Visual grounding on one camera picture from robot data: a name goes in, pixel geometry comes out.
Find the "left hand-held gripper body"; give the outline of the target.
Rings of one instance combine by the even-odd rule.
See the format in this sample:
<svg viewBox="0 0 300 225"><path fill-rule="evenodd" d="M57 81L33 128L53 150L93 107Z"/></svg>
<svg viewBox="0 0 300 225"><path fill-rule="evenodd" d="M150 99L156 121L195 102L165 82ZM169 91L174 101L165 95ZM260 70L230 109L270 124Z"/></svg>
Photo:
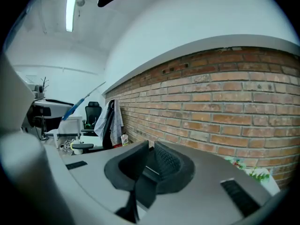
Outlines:
<svg viewBox="0 0 300 225"><path fill-rule="evenodd" d="M22 131L45 140L47 132L59 128L62 118L73 107L73 104L45 98L41 85L29 84L28 87L35 98L23 120Z"/></svg>

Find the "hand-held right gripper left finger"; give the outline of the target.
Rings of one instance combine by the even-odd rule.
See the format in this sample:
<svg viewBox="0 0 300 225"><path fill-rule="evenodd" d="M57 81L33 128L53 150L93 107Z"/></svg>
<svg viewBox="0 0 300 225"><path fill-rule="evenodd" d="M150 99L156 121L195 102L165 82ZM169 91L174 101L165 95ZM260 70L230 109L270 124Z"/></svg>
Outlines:
<svg viewBox="0 0 300 225"><path fill-rule="evenodd" d="M112 185L118 190L129 192L126 206L118 209L115 214L135 224L139 221L135 188L146 167L148 155L149 142L144 141L113 157L104 167L105 175Z"/></svg>

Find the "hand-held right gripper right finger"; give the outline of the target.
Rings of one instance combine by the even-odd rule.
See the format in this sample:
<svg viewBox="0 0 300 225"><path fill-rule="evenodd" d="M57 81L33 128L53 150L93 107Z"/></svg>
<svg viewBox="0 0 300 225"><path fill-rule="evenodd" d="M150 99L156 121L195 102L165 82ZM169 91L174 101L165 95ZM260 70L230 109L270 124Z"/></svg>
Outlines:
<svg viewBox="0 0 300 225"><path fill-rule="evenodd" d="M177 193L193 179L195 164L188 156L155 142L154 157L159 174L157 194Z"/></svg>

